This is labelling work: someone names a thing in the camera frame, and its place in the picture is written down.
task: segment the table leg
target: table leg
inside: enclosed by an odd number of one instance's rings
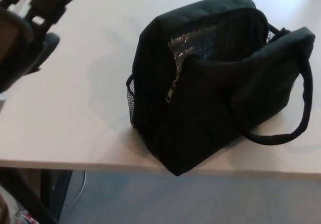
[[[56,220],[60,219],[72,170],[41,170],[41,202]]]
[[[58,224],[14,168],[0,168],[0,183],[40,224]]]

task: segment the silver insulated lining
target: silver insulated lining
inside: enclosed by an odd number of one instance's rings
[[[222,18],[216,21],[215,24],[199,27],[196,30],[169,40],[169,48],[173,53],[176,64],[176,79],[173,81],[166,97],[167,102],[171,100],[176,82],[182,70],[184,59],[191,54],[197,54],[200,58],[207,59],[218,53],[219,48],[216,43],[222,42],[222,39],[220,39],[222,38],[222,34],[217,34],[217,32],[229,32],[226,29],[229,26],[227,21],[235,21],[236,18],[240,16],[234,15],[232,17]],[[269,32],[266,43],[268,43],[273,36],[274,34]]]

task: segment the cable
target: cable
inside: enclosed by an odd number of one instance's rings
[[[87,180],[87,171],[85,170],[85,171],[84,171],[84,180],[83,180],[83,183],[82,183],[82,187],[81,187],[81,189],[80,189],[77,197],[73,200],[73,202],[72,202],[71,204],[66,204],[66,206],[69,207],[69,210],[66,212],[66,214],[64,214],[64,216],[62,216],[62,217],[60,218],[59,223],[62,223],[63,219],[64,219],[64,218],[66,217],[66,215],[69,214],[69,212],[71,211],[73,205],[78,201],[81,193],[83,192],[83,190],[84,190],[84,188],[85,188],[86,180]]]

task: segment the fabric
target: fabric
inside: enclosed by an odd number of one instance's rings
[[[0,224],[23,224],[15,199],[0,186]]]

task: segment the bag handle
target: bag handle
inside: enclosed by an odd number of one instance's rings
[[[312,81],[312,72],[311,67],[308,61],[308,57],[303,53],[302,49],[299,46],[295,46],[294,54],[296,63],[299,69],[300,74],[303,77],[303,100],[304,100],[304,109],[303,109],[303,116],[299,126],[294,130],[291,134],[280,134],[280,135],[273,135],[273,136],[260,136],[253,134],[249,130],[245,129],[243,124],[241,123],[239,116],[233,112],[233,108],[229,103],[226,104],[227,110],[229,115],[234,122],[235,126],[249,140],[261,144],[261,145],[281,145],[287,142],[290,142],[300,136],[307,128],[310,113],[312,108],[312,90],[313,90],[313,81]],[[259,71],[253,78],[250,79],[249,82],[245,84],[245,86],[233,96],[234,99],[243,99],[247,98],[252,90],[255,88],[257,80],[259,80],[262,71]]]

